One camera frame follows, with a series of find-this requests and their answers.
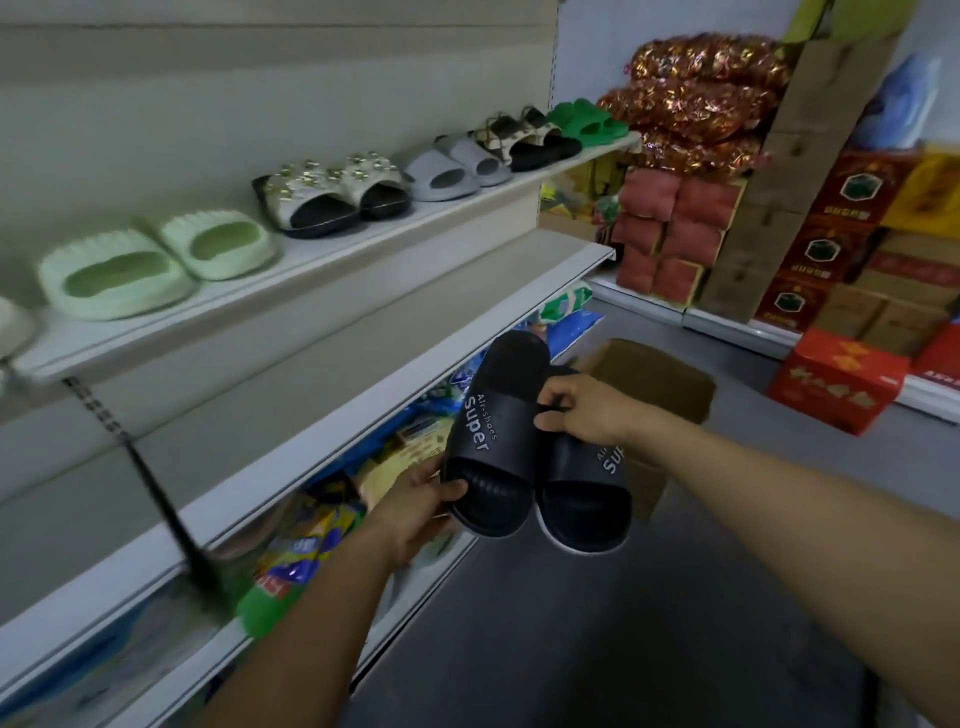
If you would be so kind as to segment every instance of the blue package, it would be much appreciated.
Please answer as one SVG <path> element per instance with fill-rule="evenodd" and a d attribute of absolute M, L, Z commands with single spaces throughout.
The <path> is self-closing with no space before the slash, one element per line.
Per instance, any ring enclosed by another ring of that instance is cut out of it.
<path fill-rule="evenodd" d="M 580 310 L 571 313 L 556 324 L 548 326 L 546 328 L 546 344 L 550 348 L 550 358 L 555 359 L 560 356 L 601 320 L 603 320 L 603 316 L 599 313 Z"/>

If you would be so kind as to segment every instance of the cardboard box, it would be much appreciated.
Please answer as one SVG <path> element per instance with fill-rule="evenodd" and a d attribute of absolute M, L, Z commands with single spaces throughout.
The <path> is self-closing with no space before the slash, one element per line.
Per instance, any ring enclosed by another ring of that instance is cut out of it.
<path fill-rule="evenodd" d="M 541 212 L 537 216 L 537 227 L 553 232 L 562 232 L 564 235 L 575 237 L 587 242 L 596 242 L 598 226 L 592 219 L 569 218 L 565 215 L 556 215 L 552 212 Z"/>
<path fill-rule="evenodd" d="M 742 204 L 697 305 L 749 322 L 803 224 L 795 212 Z"/>
<path fill-rule="evenodd" d="M 846 140 L 883 79 L 898 41 L 898 36 L 854 43 L 810 40 L 771 131 L 827 134 Z M 841 147 L 833 149 L 834 158 Z"/>
<path fill-rule="evenodd" d="M 960 296 L 960 241 L 891 231 L 854 285 L 895 299 L 948 308 Z"/>
<path fill-rule="evenodd" d="M 924 145 L 883 226 L 960 239 L 960 147 Z"/>
<path fill-rule="evenodd" d="M 917 357 L 913 372 L 960 391 L 960 317 L 942 327 Z"/>
<path fill-rule="evenodd" d="M 806 215 L 852 129 L 853 124 L 841 133 L 769 133 L 762 152 L 769 160 L 750 178 L 744 202 Z"/>
<path fill-rule="evenodd" d="M 786 253 L 780 272 L 795 279 L 843 280 L 867 249 L 874 227 L 810 215 Z"/>
<path fill-rule="evenodd" d="M 606 382 L 628 397 L 654 404 L 700 424 L 710 412 L 716 391 L 713 379 L 681 360 L 636 341 L 611 339 L 577 361 L 576 368 Z M 669 476 L 627 449 L 626 482 L 634 499 L 634 517 L 650 518 Z"/>
<path fill-rule="evenodd" d="M 770 398 L 853 435 L 897 398 L 910 360 L 818 328 L 787 356 Z"/>
<path fill-rule="evenodd" d="M 837 283 L 830 288 L 827 302 L 813 320 L 813 326 L 856 341 L 866 333 L 886 304 L 885 296 Z"/>
<path fill-rule="evenodd" d="M 859 340 L 868 347 L 912 359 L 949 318 L 943 308 L 890 299 Z"/>
<path fill-rule="evenodd" d="M 878 226 L 920 161 L 918 152 L 845 149 L 810 209 Z"/>
<path fill-rule="evenodd" d="M 791 331 L 806 331 L 827 303 L 830 286 L 809 279 L 776 276 L 755 318 Z"/>

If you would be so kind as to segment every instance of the open cardboard box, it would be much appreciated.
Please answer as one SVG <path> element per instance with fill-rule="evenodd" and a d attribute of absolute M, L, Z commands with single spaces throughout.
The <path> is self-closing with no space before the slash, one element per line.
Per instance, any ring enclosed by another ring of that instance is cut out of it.
<path fill-rule="evenodd" d="M 694 367 L 636 341 L 610 339 L 574 366 L 635 400 L 654 404 L 701 424 L 710 412 L 716 384 Z M 624 482 L 634 499 L 634 518 L 649 521 L 669 475 L 635 451 L 626 450 Z"/>

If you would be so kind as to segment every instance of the embellished slide sandal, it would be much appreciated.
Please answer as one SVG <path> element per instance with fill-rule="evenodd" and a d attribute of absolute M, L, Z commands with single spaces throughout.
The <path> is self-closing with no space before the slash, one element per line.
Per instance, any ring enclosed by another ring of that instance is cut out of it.
<path fill-rule="evenodd" d="M 237 210 L 178 215 L 157 226 L 156 234 L 190 273 L 206 280 L 242 276 L 279 252 L 263 226 Z"/>
<path fill-rule="evenodd" d="M 394 160 L 415 200 L 440 203 L 480 190 L 480 182 L 470 172 L 432 144 L 408 149 L 394 155 Z"/>
<path fill-rule="evenodd" d="M 513 176 L 500 159 L 477 144 L 469 134 L 438 136 L 433 145 L 463 165 L 480 182 L 481 187 L 495 187 Z"/>
<path fill-rule="evenodd" d="M 540 146 L 536 129 L 502 112 L 487 119 L 473 138 L 513 172 L 532 172 L 554 161 L 553 152 Z"/>
<path fill-rule="evenodd" d="M 491 344 L 457 413 L 443 478 L 467 482 L 450 513 L 478 536 L 510 536 L 533 507 L 540 441 L 534 417 L 549 366 L 543 341 L 508 331 Z"/>
<path fill-rule="evenodd" d="M 377 152 L 349 157 L 340 183 L 364 220 L 388 220 L 412 204 L 399 168 Z"/>
<path fill-rule="evenodd" d="M 302 165 L 285 164 L 279 174 L 258 177 L 253 192 L 284 235 L 313 239 L 360 223 L 360 210 L 340 184 L 342 175 L 308 159 Z"/>
<path fill-rule="evenodd" d="M 185 298 L 197 285 L 170 254 L 133 229 L 56 248 L 36 274 L 51 305 L 89 321 L 152 311 Z"/>
<path fill-rule="evenodd" d="M 577 374 L 553 366 L 551 376 Z M 572 435 L 547 435 L 542 445 L 537 520 L 546 537 L 568 553 L 609 553 L 627 540 L 633 498 L 623 485 L 621 448 L 601 448 Z"/>

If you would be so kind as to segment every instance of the black and white sandal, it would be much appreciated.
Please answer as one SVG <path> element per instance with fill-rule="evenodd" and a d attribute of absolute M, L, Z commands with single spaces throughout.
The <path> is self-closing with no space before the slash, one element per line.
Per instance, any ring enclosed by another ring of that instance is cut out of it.
<path fill-rule="evenodd" d="M 410 209 L 399 168 L 377 152 L 349 157 L 340 184 L 364 220 L 387 220 Z"/>
<path fill-rule="evenodd" d="M 253 192 L 267 217 L 288 237 L 311 239 L 360 223 L 360 210 L 341 185 L 342 170 L 324 169 L 308 159 L 286 164 L 279 174 L 253 180 Z"/>
<path fill-rule="evenodd" d="M 454 420 L 443 478 L 462 478 L 468 489 L 450 513 L 478 536 L 510 536 L 533 507 L 540 442 L 534 417 L 549 366 L 543 341 L 508 331 L 491 344 Z"/>
<path fill-rule="evenodd" d="M 539 145 L 536 129 L 502 112 L 487 119 L 473 138 L 513 172 L 530 172 L 554 161 L 553 153 Z"/>
<path fill-rule="evenodd" d="M 553 366 L 549 374 L 576 371 Z M 578 556 L 623 546 L 633 519 L 633 498 L 623 485 L 623 450 L 601 448 L 566 433 L 544 435 L 540 447 L 537 520 L 546 537 Z"/>
<path fill-rule="evenodd" d="M 584 145 L 579 139 L 564 136 L 560 127 L 547 121 L 546 116 L 534 107 L 524 108 L 520 118 L 537 131 L 537 143 L 550 151 L 553 161 L 570 159 L 583 151 Z"/>

